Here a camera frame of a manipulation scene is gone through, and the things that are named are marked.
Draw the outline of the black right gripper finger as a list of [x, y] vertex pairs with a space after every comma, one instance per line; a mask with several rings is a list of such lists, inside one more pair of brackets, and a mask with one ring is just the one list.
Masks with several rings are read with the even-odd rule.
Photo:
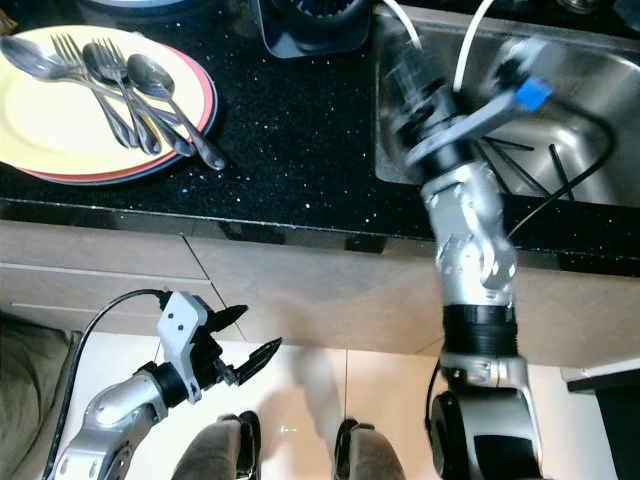
[[404, 78], [408, 72], [406, 61], [416, 50], [410, 40], [388, 41], [381, 45], [381, 96], [385, 102], [404, 101]]
[[406, 95], [431, 95], [442, 87], [433, 55], [422, 47], [408, 44], [404, 47], [404, 93]]

